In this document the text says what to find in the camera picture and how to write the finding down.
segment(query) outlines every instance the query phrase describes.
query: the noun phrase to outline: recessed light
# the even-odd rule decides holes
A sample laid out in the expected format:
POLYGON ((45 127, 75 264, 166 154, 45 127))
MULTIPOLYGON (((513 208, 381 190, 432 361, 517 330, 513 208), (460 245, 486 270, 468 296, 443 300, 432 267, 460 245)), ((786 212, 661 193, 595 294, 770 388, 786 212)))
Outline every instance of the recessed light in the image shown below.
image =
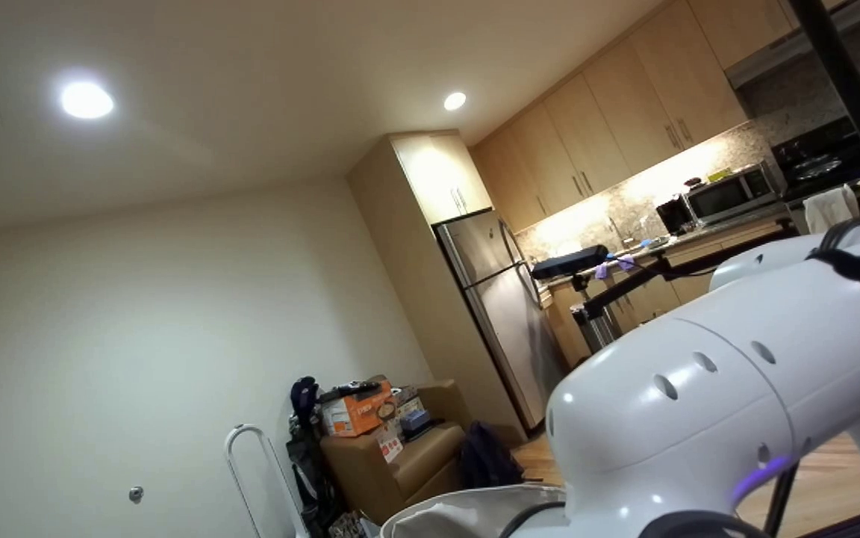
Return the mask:
POLYGON ((111 92, 95 82, 62 84, 59 106, 75 121, 101 121, 113 112, 111 92))
POLYGON ((450 92, 447 98, 443 98, 444 112, 460 112, 465 106, 465 92, 450 92))

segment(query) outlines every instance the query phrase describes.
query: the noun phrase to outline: floor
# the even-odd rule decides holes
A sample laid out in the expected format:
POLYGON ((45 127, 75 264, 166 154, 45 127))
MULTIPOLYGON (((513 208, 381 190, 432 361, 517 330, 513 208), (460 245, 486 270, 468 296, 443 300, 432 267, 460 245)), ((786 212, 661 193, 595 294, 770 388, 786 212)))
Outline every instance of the floor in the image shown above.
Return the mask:
MULTIPOLYGON (((522 463, 525 480, 543 486, 562 486, 546 436, 519 447, 513 454, 522 463)), ((761 529, 770 492, 773 486, 746 496, 738 506, 738 514, 761 529)), ((796 469, 779 536, 786 538, 805 536, 831 523, 847 520, 855 514, 860 514, 860 453, 852 444, 852 436, 841 433, 823 444, 819 453, 811 453, 796 469)))

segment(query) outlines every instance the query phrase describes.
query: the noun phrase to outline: white ceiling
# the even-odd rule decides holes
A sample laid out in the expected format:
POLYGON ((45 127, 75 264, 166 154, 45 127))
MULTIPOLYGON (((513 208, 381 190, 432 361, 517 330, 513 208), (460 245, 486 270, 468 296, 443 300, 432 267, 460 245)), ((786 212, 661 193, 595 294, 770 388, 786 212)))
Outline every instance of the white ceiling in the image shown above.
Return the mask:
POLYGON ((0 0, 0 228, 341 179, 381 133, 478 140, 656 4, 0 0), (108 122, 54 109, 80 72, 108 122))

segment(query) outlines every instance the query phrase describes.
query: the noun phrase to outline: stainless steel refrigerator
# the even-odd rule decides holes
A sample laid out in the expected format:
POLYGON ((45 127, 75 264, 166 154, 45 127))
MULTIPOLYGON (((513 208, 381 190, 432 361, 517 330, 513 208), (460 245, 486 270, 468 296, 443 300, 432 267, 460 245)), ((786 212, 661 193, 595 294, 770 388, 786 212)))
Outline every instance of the stainless steel refrigerator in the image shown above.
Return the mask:
POLYGON ((519 421, 535 430, 564 372, 513 234, 495 212, 444 223, 432 231, 519 421))

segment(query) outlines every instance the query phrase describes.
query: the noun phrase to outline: backpack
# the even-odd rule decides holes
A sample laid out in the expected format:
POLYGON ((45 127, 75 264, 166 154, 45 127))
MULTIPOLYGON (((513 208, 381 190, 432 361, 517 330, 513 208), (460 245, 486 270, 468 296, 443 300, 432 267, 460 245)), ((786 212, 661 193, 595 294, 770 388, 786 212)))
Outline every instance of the backpack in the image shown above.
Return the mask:
POLYGON ((519 486, 522 466, 483 424, 475 421, 460 447, 460 475, 462 487, 519 486))

